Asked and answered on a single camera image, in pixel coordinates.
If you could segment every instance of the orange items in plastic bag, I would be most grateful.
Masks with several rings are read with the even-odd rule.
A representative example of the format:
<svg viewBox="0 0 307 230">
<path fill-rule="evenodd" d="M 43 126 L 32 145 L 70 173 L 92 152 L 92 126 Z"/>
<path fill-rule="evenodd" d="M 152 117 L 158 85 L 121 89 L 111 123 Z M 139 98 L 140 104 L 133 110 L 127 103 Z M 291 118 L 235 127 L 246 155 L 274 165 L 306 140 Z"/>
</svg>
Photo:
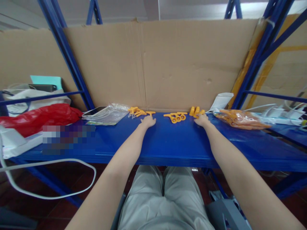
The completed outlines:
<svg viewBox="0 0 307 230">
<path fill-rule="evenodd" d="M 263 124 L 259 119 L 248 111 L 241 110 L 220 110 L 223 114 L 214 114 L 217 118 L 228 123 L 231 127 L 239 129 L 265 129 L 270 125 Z"/>
</svg>

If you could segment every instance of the pixelated blur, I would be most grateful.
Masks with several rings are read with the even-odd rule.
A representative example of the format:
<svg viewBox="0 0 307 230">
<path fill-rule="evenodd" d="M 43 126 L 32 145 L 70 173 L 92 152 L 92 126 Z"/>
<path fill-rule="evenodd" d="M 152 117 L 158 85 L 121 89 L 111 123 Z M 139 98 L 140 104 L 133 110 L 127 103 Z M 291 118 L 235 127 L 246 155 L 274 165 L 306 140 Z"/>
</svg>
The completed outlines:
<svg viewBox="0 0 307 230">
<path fill-rule="evenodd" d="M 95 126 L 43 126 L 43 154 L 67 155 L 95 149 Z"/>
</svg>

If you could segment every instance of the person's left hand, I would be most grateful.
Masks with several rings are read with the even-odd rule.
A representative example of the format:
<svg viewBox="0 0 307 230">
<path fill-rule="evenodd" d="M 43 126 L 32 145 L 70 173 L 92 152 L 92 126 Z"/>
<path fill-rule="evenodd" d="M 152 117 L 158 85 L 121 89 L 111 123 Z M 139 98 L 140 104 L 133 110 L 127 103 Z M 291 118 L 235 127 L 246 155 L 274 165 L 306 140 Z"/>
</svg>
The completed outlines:
<svg viewBox="0 0 307 230">
<path fill-rule="evenodd" d="M 141 123 L 146 126 L 146 128 L 149 128 L 155 125 L 156 119 L 153 119 L 152 116 L 146 116 L 144 119 L 141 119 Z"/>
</svg>

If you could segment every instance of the leg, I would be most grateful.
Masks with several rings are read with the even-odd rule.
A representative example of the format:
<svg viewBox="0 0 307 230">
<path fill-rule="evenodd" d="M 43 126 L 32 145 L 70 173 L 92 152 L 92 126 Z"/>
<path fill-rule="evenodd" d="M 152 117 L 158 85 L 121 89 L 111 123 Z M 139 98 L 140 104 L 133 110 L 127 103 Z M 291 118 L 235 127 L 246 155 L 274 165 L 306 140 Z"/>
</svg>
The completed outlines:
<svg viewBox="0 0 307 230">
<path fill-rule="evenodd" d="M 177 205 L 177 218 L 194 229 L 214 229 L 208 220 L 201 192 L 188 167 L 168 167 L 163 177 L 164 195 Z"/>
<path fill-rule="evenodd" d="M 162 174 L 156 166 L 140 165 L 123 205 L 118 229 L 138 229 L 159 212 L 163 203 Z"/>
</svg>

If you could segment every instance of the ceiling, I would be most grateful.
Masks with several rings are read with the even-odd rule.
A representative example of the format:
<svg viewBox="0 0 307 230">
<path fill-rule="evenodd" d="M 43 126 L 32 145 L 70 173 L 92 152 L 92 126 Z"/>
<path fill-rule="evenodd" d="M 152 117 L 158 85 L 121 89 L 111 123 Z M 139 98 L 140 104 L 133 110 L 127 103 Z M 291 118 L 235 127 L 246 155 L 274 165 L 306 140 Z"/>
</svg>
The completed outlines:
<svg viewBox="0 0 307 230">
<path fill-rule="evenodd" d="M 68 26 L 84 25 L 89 0 L 58 0 Z M 227 0 L 98 0 L 104 23 L 169 19 L 223 19 Z M 262 17 L 267 1 L 241 0 L 244 19 Z M 302 12 L 307 0 L 296 0 L 289 13 Z M 236 18 L 235 10 L 232 19 Z M 0 29 L 47 28 L 37 0 L 1 0 Z"/>
</svg>

